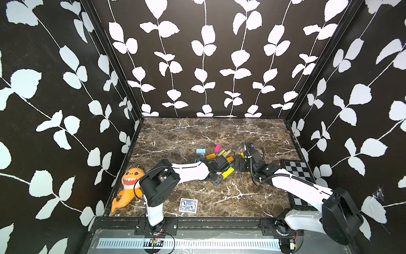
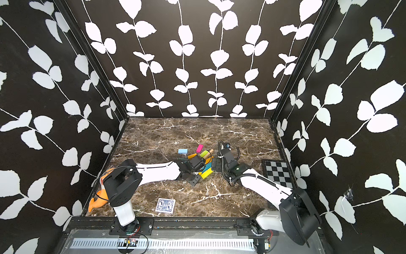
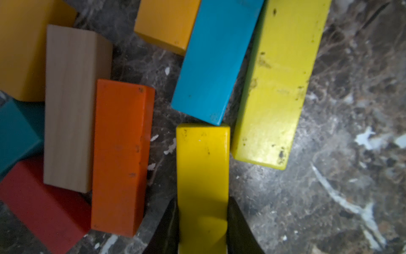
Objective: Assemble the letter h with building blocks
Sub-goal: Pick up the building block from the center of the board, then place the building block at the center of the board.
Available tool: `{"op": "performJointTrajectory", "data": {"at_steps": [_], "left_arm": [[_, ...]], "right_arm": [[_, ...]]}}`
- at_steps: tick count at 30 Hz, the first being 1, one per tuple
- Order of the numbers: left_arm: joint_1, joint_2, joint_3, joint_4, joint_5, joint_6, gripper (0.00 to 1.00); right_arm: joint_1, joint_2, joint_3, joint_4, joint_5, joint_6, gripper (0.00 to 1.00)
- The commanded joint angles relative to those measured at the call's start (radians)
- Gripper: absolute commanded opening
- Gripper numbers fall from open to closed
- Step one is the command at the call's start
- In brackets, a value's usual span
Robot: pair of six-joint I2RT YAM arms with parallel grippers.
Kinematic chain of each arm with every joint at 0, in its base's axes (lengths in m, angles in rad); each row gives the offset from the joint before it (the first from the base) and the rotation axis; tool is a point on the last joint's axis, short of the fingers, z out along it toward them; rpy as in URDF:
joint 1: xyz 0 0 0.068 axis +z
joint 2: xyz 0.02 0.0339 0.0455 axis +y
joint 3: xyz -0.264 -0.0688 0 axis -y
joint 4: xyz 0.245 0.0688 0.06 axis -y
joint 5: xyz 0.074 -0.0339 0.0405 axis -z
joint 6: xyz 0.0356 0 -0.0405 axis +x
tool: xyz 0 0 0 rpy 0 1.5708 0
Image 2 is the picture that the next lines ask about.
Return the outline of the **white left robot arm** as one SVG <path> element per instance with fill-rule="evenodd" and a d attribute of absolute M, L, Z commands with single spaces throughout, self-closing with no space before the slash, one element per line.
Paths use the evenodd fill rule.
<path fill-rule="evenodd" d="M 117 215 L 119 225 L 126 227 L 136 221 L 131 198 L 139 186 L 160 181 L 187 181 L 196 185 L 199 172 L 206 167 L 200 156 L 181 158 L 160 164 L 140 164 L 127 159 L 103 180 L 108 202 Z"/>

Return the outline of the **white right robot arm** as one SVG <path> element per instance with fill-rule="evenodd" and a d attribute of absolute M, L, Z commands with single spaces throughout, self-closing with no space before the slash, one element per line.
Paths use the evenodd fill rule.
<path fill-rule="evenodd" d="M 262 210 L 251 217 L 251 232 L 263 236 L 266 231 L 284 232 L 293 242 L 305 245 L 321 224 L 321 217 L 306 191 L 291 189 L 262 176 L 247 164 L 239 164 L 229 148 L 219 148 L 215 168 L 230 184 L 239 184 L 266 199 L 277 211 Z"/>

